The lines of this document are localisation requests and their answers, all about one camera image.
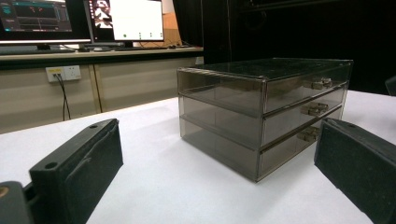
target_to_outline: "transparent plastic drawer unit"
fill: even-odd
[[[253,181],[340,119],[353,62],[262,59],[177,69],[183,139]]]

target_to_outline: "desk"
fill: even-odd
[[[71,118],[177,96],[177,69],[202,48],[0,56],[0,133],[62,120],[63,92],[46,67],[79,65],[64,88]]]
[[[396,144],[396,98],[349,91],[343,119]],[[371,223],[314,165],[315,144],[255,184],[179,136],[177,98],[0,135],[0,181],[92,123],[120,120],[124,165],[88,223]]]

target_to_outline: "keyboard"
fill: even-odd
[[[0,50],[3,55],[24,55],[24,54],[54,54],[54,53],[74,53],[73,49],[27,49],[27,50]]]
[[[151,49],[167,49],[167,47],[133,47],[133,48],[116,48],[115,51],[132,51],[132,50],[151,50]]]

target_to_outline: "dark background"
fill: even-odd
[[[349,89],[389,94],[396,76],[393,0],[174,0],[182,40],[205,63],[270,57],[354,61]]]

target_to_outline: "electrical outlet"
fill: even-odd
[[[46,71],[49,82],[58,82],[58,78],[56,76],[59,75],[61,75],[62,80],[66,80],[63,67],[46,67]]]
[[[64,75],[66,76],[66,80],[81,79],[79,65],[65,66]]]

